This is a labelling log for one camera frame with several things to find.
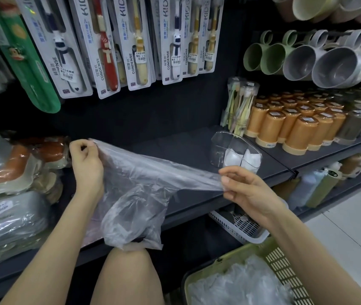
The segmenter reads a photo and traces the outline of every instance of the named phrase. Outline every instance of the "white basket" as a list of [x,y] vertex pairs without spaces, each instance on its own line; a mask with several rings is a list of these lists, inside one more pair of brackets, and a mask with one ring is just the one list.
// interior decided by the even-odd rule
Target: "white basket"
[[248,215],[233,214],[234,224],[229,222],[216,211],[210,212],[209,216],[242,244],[248,242],[260,244],[265,241],[267,236],[269,236],[268,230],[260,227],[258,223],[251,219]]

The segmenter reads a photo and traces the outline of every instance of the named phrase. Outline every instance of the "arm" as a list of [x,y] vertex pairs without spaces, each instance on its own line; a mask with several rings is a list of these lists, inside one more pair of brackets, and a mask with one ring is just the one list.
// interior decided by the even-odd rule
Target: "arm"
[[238,166],[219,173],[224,197],[269,230],[316,305],[361,304],[361,287],[261,178]]
[[103,166],[88,140],[70,144],[76,193],[61,219],[1,305],[62,305],[66,302],[86,228],[103,195]]

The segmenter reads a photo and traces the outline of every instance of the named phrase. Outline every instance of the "gray cup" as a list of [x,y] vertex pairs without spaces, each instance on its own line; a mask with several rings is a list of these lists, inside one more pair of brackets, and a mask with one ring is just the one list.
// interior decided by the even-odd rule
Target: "gray cup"
[[327,30],[318,30],[309,45],[297,47],[285,59],[284,76],[291,81],[312,80],[312,70],[316,61],[326,53],[322,46],[327,40]]
[[327,51],[313,67],[312,80],[318,87],[343,89],[361,81],[361,30],[341,37],[338,43],[342,46]]

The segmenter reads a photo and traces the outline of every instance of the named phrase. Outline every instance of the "green mug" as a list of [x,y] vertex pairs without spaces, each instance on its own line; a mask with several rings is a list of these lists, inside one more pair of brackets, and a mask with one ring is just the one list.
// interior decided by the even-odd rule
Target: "green mug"
[[289,30],[281,43],[271,45],[261,58],[260,67],[265,75],[283,75],[282,66],[285,58],[295,49],[293,45],[298,35],[296,30]]
[[262,32],[259,43],[250,45],[243,57],[244,68],[247,71],[258,71],[260,70],[260,62],[264,52],[269,48],[269,44],[272,41],[272,32],[267,30]]

